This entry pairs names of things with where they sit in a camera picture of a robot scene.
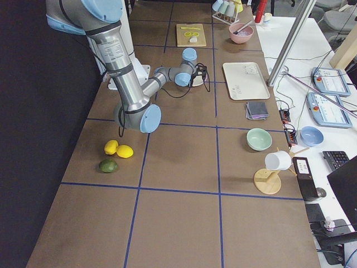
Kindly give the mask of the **yellow lemon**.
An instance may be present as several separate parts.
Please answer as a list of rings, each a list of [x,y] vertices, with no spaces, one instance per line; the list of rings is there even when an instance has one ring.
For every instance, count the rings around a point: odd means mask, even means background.
[[[119,143],[117,140],[109,140],[104,146],[104,152],[106,155],[113,155],[117,152]]]
[[[128,145],[119,145],[116,149],[116,153],[119,157],[127,159],[133,156],[134,151]]]

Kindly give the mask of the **yellow lemon lower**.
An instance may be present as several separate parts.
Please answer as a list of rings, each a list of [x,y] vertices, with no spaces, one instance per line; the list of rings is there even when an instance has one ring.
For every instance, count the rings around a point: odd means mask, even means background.
[[[116,153],[119,157],[127,159],[133,156],[134,151],[128,145],[119,145],[116,149]]]

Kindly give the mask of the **green bowl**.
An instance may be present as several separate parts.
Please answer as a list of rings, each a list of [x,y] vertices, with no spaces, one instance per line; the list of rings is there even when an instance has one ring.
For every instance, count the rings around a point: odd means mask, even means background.
[[[272,137],[264,129],[253,128],[247,133],[247,144],[251,149],[263,151],[272,145]]]

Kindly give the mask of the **cream round plate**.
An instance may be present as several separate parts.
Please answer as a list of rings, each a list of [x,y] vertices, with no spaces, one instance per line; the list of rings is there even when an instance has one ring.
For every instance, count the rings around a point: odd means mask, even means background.
[[[204,80],[201,76],[197,76],[195,78],[193,78],[193,81],[191,81],[191,85],[190,87],[198,87],[200,85],[203,85]]]

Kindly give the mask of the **bamboo cutting board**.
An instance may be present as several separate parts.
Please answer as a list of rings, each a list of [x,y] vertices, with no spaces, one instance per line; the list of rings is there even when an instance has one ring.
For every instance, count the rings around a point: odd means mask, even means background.
[[[177,24],[176,41],[178,47],[206,47],[203,24]]]

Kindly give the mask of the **orange black connector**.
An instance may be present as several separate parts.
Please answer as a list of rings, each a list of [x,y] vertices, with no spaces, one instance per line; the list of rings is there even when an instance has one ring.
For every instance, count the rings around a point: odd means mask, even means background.
[[[289,148],[291,148],[294,145],[297,145],[297,139],[296,139],[297,131],[295,127],[289,123],[286,123],[283,125],[283,128]]]
[[[280,115],[281,121],[283,123],[290,123],[291,122],[290,110],[289,109],[280,109],[279,110],[279,115]]]

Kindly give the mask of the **yellow plastic knife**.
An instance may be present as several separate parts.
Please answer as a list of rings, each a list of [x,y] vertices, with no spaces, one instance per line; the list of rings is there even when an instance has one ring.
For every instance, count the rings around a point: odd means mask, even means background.
[[[180,29],[187,29],[187,30],[200,30],[201,28],[198,27],[183,27],[181,26]]]

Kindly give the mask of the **teach pendant lower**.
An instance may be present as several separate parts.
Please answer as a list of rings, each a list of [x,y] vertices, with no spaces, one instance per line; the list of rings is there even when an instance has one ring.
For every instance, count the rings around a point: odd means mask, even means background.
[[[307,104],[315,122],[323,127],[351,128],[353,125],[348,114],[327,98],[342,104],[337,94],[327,94],[325,98],[314,92],[307,95]]]

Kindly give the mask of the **teach pendant upper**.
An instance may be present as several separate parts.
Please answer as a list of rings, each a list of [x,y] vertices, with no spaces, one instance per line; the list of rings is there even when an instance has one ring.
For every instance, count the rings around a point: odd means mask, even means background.
[[[345,80],[347,73],[340,69],[314,67],[313,82],[321,93],[334,93],[341,97],[349,97],[351,91]]]

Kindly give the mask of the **black computer mouse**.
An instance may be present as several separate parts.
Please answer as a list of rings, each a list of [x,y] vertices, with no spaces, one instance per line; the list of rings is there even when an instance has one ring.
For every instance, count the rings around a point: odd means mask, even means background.
[[[319,198],[324,198],[327,196],[327,193],[326,193],[325,189],[323,189],[323,188],[318,187],[318,188],[316,188],[316,191],[317,191],[317,195]]]

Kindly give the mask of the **white bear tray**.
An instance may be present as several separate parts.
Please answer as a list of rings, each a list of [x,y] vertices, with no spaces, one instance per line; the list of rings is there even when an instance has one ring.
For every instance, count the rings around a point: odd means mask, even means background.
[[[270,97],[257,63],[224,63],[223,70],[232,100],[258,100]]]

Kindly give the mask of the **white small cup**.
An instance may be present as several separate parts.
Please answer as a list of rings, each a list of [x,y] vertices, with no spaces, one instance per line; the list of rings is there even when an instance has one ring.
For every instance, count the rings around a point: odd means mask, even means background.
[[[271,19],[272,19],[273,15],[271,13],[265,13],[264,17],[263,17],[263,24],[267,25],[270,23]]]

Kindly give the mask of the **grey folded cloth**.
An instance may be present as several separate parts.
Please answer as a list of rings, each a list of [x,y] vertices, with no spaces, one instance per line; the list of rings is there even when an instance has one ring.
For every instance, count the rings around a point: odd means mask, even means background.
[[[268,114],[267,107],[264,102],[247,102],[245,104],[245,116],[246,112],[249,112],[250,114]]]

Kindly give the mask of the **orange black connector lower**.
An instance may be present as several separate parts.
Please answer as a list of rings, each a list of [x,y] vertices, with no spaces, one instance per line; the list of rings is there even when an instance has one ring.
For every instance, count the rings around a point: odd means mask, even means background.
[[[283,125],[283,128],[289,148],[291,148],[294,145],[297,145],[297,139],[296,139],[297,131],[295,127],[289,123],[286,123]]]

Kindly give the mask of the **black box device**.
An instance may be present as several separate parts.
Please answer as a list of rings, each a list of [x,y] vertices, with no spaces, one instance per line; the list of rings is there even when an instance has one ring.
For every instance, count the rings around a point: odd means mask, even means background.
[[[313,181],[311,169],[306,157],[294,157],[292,159],[300,192],[304,201],[311,202],[318,199],[318,193]]]

